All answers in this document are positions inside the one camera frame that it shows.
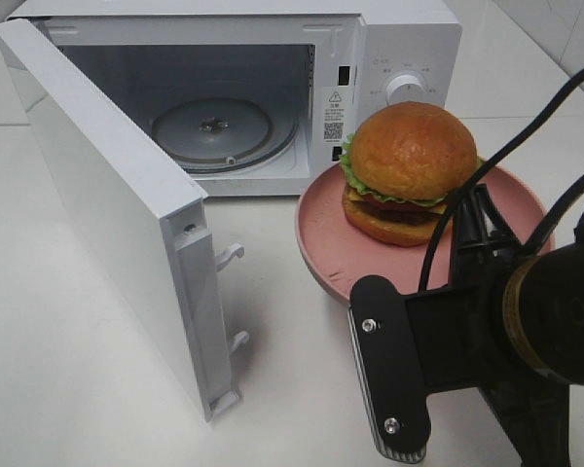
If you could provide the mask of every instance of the microwave control knob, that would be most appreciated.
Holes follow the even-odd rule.
[[[422,101],[426,93],[424,78],[414,72],[406,72],[390,78],[384,86],[387,105],[407,100]]]

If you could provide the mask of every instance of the hamburger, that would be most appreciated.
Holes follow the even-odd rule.
[[[426,243],[447,194],[478,167],[469,130],[436,105],[401,102],[366,120],[341,158],[348,221],[400,246]]]

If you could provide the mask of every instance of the top bun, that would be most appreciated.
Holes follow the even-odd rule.
[[[401,102],[366,120],[350,144],[355,176],[384,195],[437,199],[476,170],[476,144],[460,120],[436,105]]]

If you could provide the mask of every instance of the sticker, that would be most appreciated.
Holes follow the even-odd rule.
[[[322,139],[341,143],[349,133],[348,115],[352,115],[352,91],[349,86],[322,88]]]

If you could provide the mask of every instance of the qr code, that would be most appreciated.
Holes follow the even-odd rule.
[[[324,124],[324,139],[342,139],[344,123]]]

